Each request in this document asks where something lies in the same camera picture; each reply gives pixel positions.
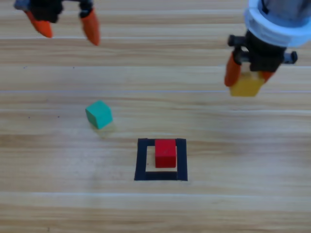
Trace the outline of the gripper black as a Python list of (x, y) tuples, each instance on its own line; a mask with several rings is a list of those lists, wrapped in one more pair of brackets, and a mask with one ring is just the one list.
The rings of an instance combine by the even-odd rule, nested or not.
[(241, 74), (241, 66), (248, 62), (251, 71), (260, 71), (259, 79), (265, 84), (273, 77), (281, 64), (295, 64), (298, 60), (296, 51), (286, 53), (285, 47), (264, 42), (250, 31), (244, 36), (230, 35), (228, 45), (233, 47), (225, 71), (226, 87), (233, 86)]
[[(34, 29), (47, 38), (52, 38), (51, 23), (58, 21), (58, 16), (64, 10), (63, 0), (16, 0), (14, 8), (22, 10), (28, 17)], [(86, 38), (95, 46), (100, 44), (100, 24), (93, 8), (92, 0), (73, 0), (79, 3), (79, 17)]]

